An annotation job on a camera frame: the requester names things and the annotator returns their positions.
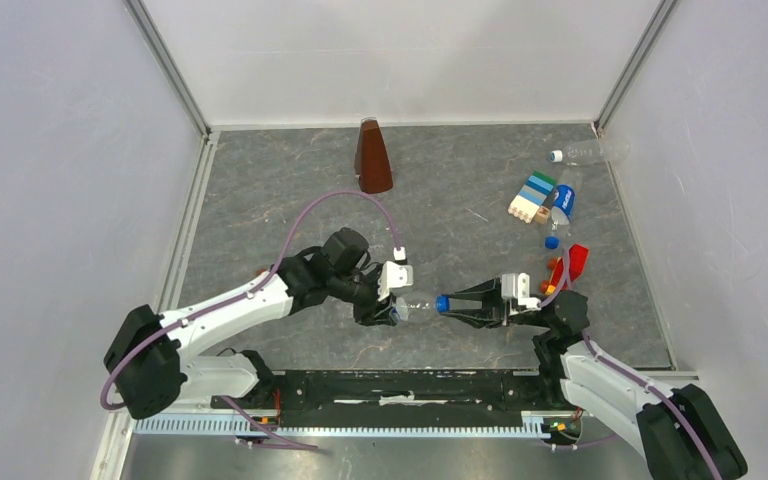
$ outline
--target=blue bottle label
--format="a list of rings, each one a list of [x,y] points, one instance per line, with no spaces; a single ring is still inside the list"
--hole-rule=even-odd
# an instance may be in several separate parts
[[[555,201],[553,207],[557,207],[564,212],[567,218],[572,216],[572,207],[575,205],[575,190],[567,185],[558,185],[555,190]]]

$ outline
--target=bottle cap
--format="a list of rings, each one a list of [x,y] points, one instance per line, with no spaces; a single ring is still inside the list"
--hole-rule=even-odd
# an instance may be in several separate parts
[[[554,235],[549,235],[548,237],[546,237],[546,241],[543,242],[543,244],[546,245],[546,248],[548,248],[549,250],[554,250],[558,248],[558,245],[561,244],[561,240]]]
[[[449,311],[449,297],[440,295],[437,297],[437,313],[446,313]]]

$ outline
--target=brown metal object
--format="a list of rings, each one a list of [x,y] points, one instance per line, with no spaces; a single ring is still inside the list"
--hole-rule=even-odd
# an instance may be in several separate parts
[[[364,119],[360,124],[355,173],[360,189],[365,193],[381,193],[393,188],[387,147],[384,146],[378,120],[374,118]]]

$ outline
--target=metal corner post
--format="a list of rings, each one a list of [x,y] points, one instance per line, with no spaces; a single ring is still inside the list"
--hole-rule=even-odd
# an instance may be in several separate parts
[[[628,59],[628,63],[626,63],[622,74],[620,74],[620,78],[617,80],[616,85],[614,85],[614,89],[611,90],[611,94],[608,95],[608,101],[605,102],[605,106],[602,107],[602,111],[599,112],[599,116],[596,117],[594,126],[596,127],[597,132],[601,132],[601,130],[611,121],[614,113],[616,113],[620,102],[628,91],[628,88],[631,86],[631,83],[634,81],[634,77],[637,76],[640,66],[649,55],[652,45],[654,45],[655,40],[658,38],[658,35],[660,35],[661,30],[667,23],[676,4],[678,4],[678,0],[661,0],[658,4],[658,8],[655,9],[655,13],[649,20],[649,24],[643,31],[643,35],[640,36],[637,46],[634,47],[634,51]]]
[[[163,37],[160,36],[160,32],[157,31],[157,26],[151,19],[148,10],[142,0],[124,0],[125,5],[128,7],[128,11],[131,12],[131,16],[134,17],[134,22],[140,28],[143,37],[146,39],[149,48],[157,59],[157,63],[160,64],[160,68],[163,70],[164,75],[169,80],[178,98],[187,111],[187,115],[190,117],[190,121],[193,122],[193,126],[202,135],[207,138],[210,135],[210,125],[205,120],[204,115],[198,107],[193,94],[190,89],[187,88],[187,83],[184,81],[184,77],[181,76],[181,72],[175,65],[175,61],[172,59],[172,55],[169,53],[169,49],[166,48],[166,44],[163,42]]]

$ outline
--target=marble-patterned surface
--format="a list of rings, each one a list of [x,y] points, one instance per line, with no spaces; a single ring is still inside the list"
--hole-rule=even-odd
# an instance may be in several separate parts
[[[318,308],[251,328],[222,346],[255,349],[284,368],[535,367],[531,327],[475,330],[431,306],[441,292],[504,272],[547,277],[549,251],[536,224],[507,206],[532,171],[557,178],[550,150],[593,138],[588,125],[487,125],[384,129],[395,188],[379,195],[395,217],[414,266],[408,322],[361,327],[351,307],[328,300]],[[287,231],[313,198],[357,188],[356,129],[223,132],[181,295],[194,303],[250,280],[276,260]],[[576,288],[589,296],[592,334],[637,367],[666,367],[669,358],[655,309],[610,173],[588,167],[573,239],[591,249]],[[389,258],[383,216],[354,197],[328,200],[302,223],[296,251],[321,244],[348,226]]]

